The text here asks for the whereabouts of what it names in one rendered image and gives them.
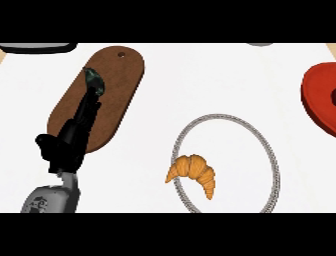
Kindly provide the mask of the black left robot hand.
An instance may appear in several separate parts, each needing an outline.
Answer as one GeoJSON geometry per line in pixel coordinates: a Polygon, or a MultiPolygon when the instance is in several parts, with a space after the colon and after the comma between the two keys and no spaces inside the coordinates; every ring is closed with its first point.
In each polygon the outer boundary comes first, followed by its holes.
{"type": "Polygon", "coordinates": [[[64,172],[75,174],[81,167],[100,106],[96,89],[90,88],[77,113],[66,121],[59,135],[40,134],[35,138],[43,159],[50,162],[49,172],[53,174],[64,172]]]}

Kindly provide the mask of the white bowl with grey rim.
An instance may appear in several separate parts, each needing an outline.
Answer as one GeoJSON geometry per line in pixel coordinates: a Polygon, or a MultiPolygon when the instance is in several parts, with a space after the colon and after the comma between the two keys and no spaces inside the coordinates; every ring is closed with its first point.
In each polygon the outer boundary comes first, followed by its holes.
{"type": "Polygon", "coordinates": [[[196,118],[182,130],[171,163],[199,155],[214,170],[213,199],[201,197],[189,177],[173,179],[179,198],[192,213],[241,210],[272,213],[281,193],[279,164],[270,144],[255,127],[227,114],[196,118]]]}

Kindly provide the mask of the brown wooden cutting board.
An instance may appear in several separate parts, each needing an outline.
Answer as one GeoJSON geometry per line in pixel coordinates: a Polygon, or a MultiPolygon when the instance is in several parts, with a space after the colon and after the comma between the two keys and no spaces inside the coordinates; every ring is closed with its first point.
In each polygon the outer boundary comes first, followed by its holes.
{"type": "MultiPolygon", "coordinates": [[[[109,46],[90,57],[86,67],[93,68],[105,81],[102,107],[89,137],[87,152],[99,150],[111,141],[145,74],[145,60],[140,53],[124,46],[109,46]]],[[[58,135],[62,126],[74,117],[87,91],[86,75],[80,72],[61,101],[52,111],[47,133],[58,135]]]]}

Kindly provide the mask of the dark green vegetable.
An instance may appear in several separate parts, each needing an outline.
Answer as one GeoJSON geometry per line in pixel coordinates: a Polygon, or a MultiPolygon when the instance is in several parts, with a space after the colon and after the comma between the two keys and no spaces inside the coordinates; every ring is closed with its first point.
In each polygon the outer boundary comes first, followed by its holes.
{"type": "Polygon", "coordinates": [[[84,75],[87,88],[93,88],[96,95],[102,96],[105,93],[105,81],[100,74],[93,68],[84,68],[84,75]]]}

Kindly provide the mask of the orange croissant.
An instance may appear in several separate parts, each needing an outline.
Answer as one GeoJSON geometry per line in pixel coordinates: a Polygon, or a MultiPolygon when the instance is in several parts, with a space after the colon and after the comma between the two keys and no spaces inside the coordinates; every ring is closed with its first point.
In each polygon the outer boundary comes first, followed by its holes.
{"type": "Polygon", "coordinates": [[[188,177],[195,180],[205,191],[207,199],[211,200],[216,191],[216,171],[208,166],[202,156],[193,154],[182,155],[171,164],[165,182],[170,182],[177,177],[188,177]]]}

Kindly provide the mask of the black and grey appliance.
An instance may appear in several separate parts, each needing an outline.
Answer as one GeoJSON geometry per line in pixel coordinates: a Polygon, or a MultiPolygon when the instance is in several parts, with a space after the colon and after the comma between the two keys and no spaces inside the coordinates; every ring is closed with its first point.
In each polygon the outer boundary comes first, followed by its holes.
{"type": "Polygon", "coordinates": [[[0,49],[15,54],[66,53],[77,48],[77,43],[0,43],[0,49]]]}

